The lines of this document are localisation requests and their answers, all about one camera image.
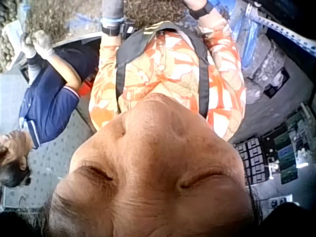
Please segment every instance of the watch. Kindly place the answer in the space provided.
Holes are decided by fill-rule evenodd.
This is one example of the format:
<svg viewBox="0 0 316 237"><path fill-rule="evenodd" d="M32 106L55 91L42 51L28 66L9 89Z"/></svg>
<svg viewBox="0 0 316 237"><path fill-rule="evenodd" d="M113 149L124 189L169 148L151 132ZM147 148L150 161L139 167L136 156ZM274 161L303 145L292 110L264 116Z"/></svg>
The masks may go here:
<svg viewBox="0 0 316 237"><path fill-rule="evenodd" d="M203 8L201 8L200 10L197 11L193 11L190 9L190 15L198 20L200 17L203 17L207 14L209 14L212 10L213 10L214 6L213 4L211 4L208 0L206 1L206 4Z"/></svg>
<svg viewBox="0 0 316 237"><path fill-rule="evenodd" d="M121 24L118 24L117 26L102 26L102 32L109 36L118 36L120 34L120 27Z"/></svg>

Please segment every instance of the hand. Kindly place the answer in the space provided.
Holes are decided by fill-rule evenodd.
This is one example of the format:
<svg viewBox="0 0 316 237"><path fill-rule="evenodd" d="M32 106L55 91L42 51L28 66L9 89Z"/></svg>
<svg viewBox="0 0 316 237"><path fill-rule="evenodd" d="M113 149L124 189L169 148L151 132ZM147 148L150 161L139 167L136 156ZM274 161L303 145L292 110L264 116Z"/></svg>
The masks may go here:
<svg viewBox="0 0 316 237"><path fill-rule="evenodd" d="M32 45L31 38L28 33L23 33L20 38L21 51L26 58L33 58L36 55L36 50Z"/></svg>
<svg viewBox="0 0 316 237"><path fill-rule="evenodd" d="M118 20L124 17L123 0L102 0L103 24Z"/></svg>
<svg viewBox="0 0 316 237"><path fill-rule="evenodd" d="M193 11L202 9L207 2L207 0L183 0L183 1L188 6L188 8Z"/></svg>
<svg viewBox="0 0 316 237"><path fill-rule="evenodd" d="M54 55L50 37L44 31L33 33L32 41L35 50L43 59L48 59L50 56Z"/></svg>

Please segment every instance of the shirt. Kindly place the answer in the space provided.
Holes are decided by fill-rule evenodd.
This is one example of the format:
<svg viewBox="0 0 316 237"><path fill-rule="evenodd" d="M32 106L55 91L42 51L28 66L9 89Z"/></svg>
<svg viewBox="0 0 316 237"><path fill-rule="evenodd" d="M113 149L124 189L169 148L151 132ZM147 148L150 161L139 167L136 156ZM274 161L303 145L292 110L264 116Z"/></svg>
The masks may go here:
<svg viewBox="0 0 316 237"><path fill-rule="evenodd" d="M98 55L92 49L61 49L56 54L68 62L82 81L95 73ZM57 138L66 128L79 102L76 91L51 66L43 69L25 92L20 108L20 129L28 128L35 148Z"/></svg>
<svg viewBox="0 0 316 237"><path fill-rule="evenodd" d="M229 140L245 112L246 93L240 57L225 19L212 29L200 28L209 50L209 111L207 122L221 138ZM116 51L102 39L99 72L89 105L96 129L118 114L116 101ZM157 34L145 52L126 65L123 94L118 99L122 112L133 108L148 93L162 93L198 113L198 57L182 32Z"/></svg>

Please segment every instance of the red object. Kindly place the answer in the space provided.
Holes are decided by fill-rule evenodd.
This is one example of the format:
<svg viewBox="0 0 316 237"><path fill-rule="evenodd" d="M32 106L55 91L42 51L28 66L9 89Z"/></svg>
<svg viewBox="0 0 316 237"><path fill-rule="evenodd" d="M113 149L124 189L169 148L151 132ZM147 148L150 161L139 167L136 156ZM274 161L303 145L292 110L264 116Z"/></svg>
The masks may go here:
<svg viewBox="0 0 316 237"><path fill-rule="evenodd" d="M79 89L79 95L85 96L86 94L90 93L93 87L94 79L91 81L85 80Z"/></svg>

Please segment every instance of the backpack strap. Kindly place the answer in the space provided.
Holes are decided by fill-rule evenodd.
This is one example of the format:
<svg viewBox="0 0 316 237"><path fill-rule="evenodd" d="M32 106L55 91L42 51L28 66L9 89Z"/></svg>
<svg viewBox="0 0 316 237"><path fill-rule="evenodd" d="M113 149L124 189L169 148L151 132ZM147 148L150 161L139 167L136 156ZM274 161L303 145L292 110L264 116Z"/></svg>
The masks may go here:
<svg viewBox="0 0 316 237"><path fill-rule="evenodd" d="M199 113L206 118L209 105L208 49L202 38L199 38L191 31L177 26L170 21L160 22L152 25L151 27L137 31L132 34L117 50L116 97L118 112L121 113L119 108L119 97L123 94L124 90L126 65L145 52L147 44L154 38L156 32L167 29L184 32L189 37L199 58Z"/></svg>

